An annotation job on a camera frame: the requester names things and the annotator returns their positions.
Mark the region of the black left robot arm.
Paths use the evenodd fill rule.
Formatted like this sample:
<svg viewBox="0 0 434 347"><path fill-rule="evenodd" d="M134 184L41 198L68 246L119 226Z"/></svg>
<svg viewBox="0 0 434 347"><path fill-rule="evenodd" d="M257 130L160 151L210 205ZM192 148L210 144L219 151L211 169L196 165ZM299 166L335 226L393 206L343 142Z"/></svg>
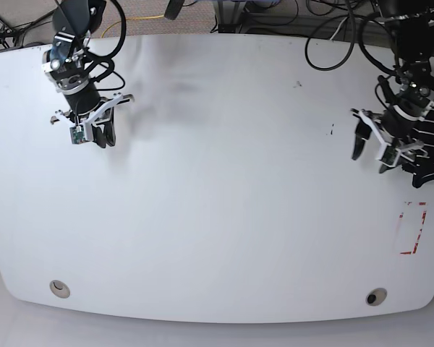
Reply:
<svg viewBox="0 0 434 347"><path fill-rule="evenodd" d="M414 179L415 187L434 181L434 1L377 1L378 10L354 15L349 1L342 18L351 22L350 46L381 74L375 95L382 113L352 110L357 118L352 160L357 160L370 136L380 143L380 172L400 167ZM385 67L365 47L368 23L381 26L393 52L392 68Z"/></svg>

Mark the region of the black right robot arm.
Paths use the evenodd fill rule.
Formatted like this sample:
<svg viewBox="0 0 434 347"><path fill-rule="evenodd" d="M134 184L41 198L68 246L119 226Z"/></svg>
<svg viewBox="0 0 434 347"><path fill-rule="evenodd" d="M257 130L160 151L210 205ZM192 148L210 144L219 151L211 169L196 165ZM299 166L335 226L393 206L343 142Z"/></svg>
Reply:
<svg viewBox="0 0 434 347"><path fill-rule="evenodd" d="M66 122L72 144L93 142L101 148L116 144L116 98L104 98L96 84L114 73L113 52L99 56L88 48L91 34L102 22L105 1L58 1L52 24L56 31L51 49L43 55L43 71L69 105L51 121Z"/></svg>

